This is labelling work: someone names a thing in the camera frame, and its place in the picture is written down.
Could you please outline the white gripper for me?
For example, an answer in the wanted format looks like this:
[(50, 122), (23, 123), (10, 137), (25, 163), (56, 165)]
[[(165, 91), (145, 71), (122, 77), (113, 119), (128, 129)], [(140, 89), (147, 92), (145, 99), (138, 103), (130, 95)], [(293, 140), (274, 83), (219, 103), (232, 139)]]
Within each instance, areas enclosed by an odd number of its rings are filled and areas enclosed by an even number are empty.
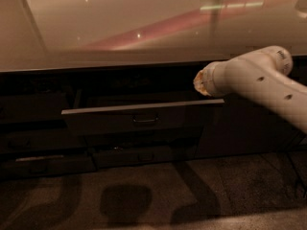
[(221, 61), (209, 63), (200, 70), (194, 78), (194, 84), (200, 84), (198, 91), (203, 96), (222, 97), (225, 92), (218, 87), (218, 78), (221, 76), (218, 72), (218, 67), (223, 66)]

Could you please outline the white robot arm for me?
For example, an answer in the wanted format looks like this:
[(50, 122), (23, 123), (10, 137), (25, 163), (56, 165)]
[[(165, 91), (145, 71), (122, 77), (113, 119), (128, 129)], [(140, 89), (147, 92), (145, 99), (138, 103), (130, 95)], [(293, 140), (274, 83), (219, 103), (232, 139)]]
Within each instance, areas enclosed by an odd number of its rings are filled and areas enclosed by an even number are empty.
[(215, 98), (238, 94), (307, 133), (307, 86), (289, 78), (292, 69), (291, 54), (269, 46), (209, 63), (195, 76), (194, 87)]

